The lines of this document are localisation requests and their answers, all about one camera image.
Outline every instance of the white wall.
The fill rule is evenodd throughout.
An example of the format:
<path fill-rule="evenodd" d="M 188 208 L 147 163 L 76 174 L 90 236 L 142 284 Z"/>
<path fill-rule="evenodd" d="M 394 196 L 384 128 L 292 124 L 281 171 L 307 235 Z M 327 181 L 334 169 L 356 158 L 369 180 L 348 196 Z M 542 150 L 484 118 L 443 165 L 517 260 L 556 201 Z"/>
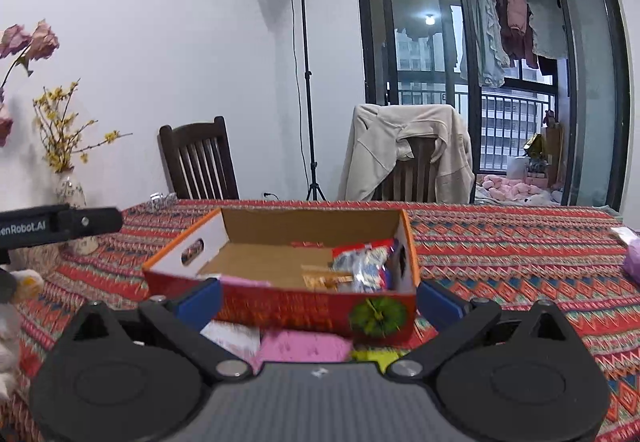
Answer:
<path fill-rule="evenodd" d="M 40 86 L 78 77 L 82 115 L 100 120 L 95 138 L 114 127 L 135 133 L 78 166 L 90 203 L 125 207 L 165 191 L 158 128 L 215 115 L 227 122 L 241 197 L 269 191 L 281 199 L 304 198 L 289 3 L 2 0 L 0 27 L 16 22 L 31 27 L 46 17 L 61 46 L 51 59 L 35 64 L 31 78 L 17 72 L 8 86 L 17 122 L 10 143 L 0 150 L 0 209 L 50 197 L 46 169 L 33 168 L 40 150 L 30 138 L 30 100 Z M 622 0 L 630 16 L 633 67 L 640 71 L 640 20 L 633 17 L 638 3 Z M 308 0 L 308 23 L 319 182 L 334 198 L 351 112 L 364 101 L 358 0 Z M 304 90 L 302 76 L 300 82 Z M 633 189 L 640 182 L 638 150 L 638 158 L 630 156 L 623 210 L 629 223 L 640 227 L 640 195 Z"/>

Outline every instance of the tripod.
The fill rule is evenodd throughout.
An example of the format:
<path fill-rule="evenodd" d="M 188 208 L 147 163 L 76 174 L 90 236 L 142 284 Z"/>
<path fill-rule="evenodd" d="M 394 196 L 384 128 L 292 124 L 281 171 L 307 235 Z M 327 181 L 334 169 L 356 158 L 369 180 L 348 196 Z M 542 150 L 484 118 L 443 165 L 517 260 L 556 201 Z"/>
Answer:
<path fill-rule="evenodd" d="M 324 194 L 322 193 L 322 189 L 320 189 L 320 184 L 318 184 L 318 180 L 316 179 L 316 168 L 318 167 L 318 162 L 316 162 L 316 152 L 314 150 L 314 124 L 313 124 L 313 116 L 311 115 L 311 72 L 309 71 L 309 53 L 308 48 L 306 47 L 306 9 L 305 9 L 305 0 L 300 0 L 300 4 L 302 5 L 302 38 L 305 48 L 305 84 L 306 84 L 306 117 L 309 123 L 309 151 L 311 157 L 311 183 L 309 184 L 309 191 L 306 194 L 307 201 L 313 196 L 313 200 L 318 200 L 318 194 L 320 197 L 326 201 Z"/>

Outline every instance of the balcony railing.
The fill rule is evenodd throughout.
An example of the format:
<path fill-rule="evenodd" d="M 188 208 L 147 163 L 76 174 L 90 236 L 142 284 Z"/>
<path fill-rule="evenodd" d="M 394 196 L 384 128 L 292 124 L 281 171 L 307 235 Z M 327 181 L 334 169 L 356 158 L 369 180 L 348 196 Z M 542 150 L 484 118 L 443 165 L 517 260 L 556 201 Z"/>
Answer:
<path fill-rule="evenodd" d="M 429 89 L 399 89 L 401 104 L 445 104 L 443 91 Z M 466 92 L 455 92 L 455 108 L 466 120 Z M 508 158 L 521 156 L 527 140 L 542 130 L 545 111 L 554 109 L 553 96 L 532 94 L 522 97 L 483 88 L 482 125 L 480 142 L 480 169 L 488 172 L 504 172 Z"/>
<path fill-rule="evenodd" d="M 527 140 L 541 132 L 545 111 L 554 108 L 552 96 L 539 97 L 482 94 L 481 170 L 506 171 L 509 157 L 522 156 Z"/>

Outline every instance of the chair backrest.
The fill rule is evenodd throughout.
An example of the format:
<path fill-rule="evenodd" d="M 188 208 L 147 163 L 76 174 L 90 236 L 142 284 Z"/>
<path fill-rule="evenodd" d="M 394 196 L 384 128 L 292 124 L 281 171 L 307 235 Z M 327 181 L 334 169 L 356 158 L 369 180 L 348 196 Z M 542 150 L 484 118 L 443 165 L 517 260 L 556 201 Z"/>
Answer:
<path fill-rule="evenodd" d="M 414 158 L 396 162 L 394 169 L 380 182 L 373 200 L 385 202 L 435 202 L 437 163 L 431 164 L 435 139 L 408 139 Z"/>
<path fill-rule="evenodd" d="M 225 119 L 160 128 L 166 166 L 180 199 L 237 200 L 238 187 Z"/>

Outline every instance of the red patterned tablecloth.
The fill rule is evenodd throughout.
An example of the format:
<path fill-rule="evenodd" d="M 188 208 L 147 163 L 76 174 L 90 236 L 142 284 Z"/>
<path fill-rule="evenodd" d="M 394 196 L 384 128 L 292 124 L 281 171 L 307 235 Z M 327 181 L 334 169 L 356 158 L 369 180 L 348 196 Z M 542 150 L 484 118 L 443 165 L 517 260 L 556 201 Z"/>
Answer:
<path fill-rule="evenodd" d="M 1 409 L 8 442 L 38 440 L 26 403 L 30 380 L 78 307 L 86 299 L 134 307 L 147 293 L 143 261 L 219 205 L 406 209 L 423 278 L 437 279 L 464 298 L 490 297 L 505 308 L 555 300 L 609 380 L 611 405 L 599 442 L 640 435 L 640 291 L 621 271 L 625 250 L 609 234 L 617 222 L 606 213 L 580 207 L 183 200 L 158 213 L 127 209 L 119 233 L 102 237 L 92 255 L 62 252 L 44 292 L 18 307 L 18 391 Z"/>

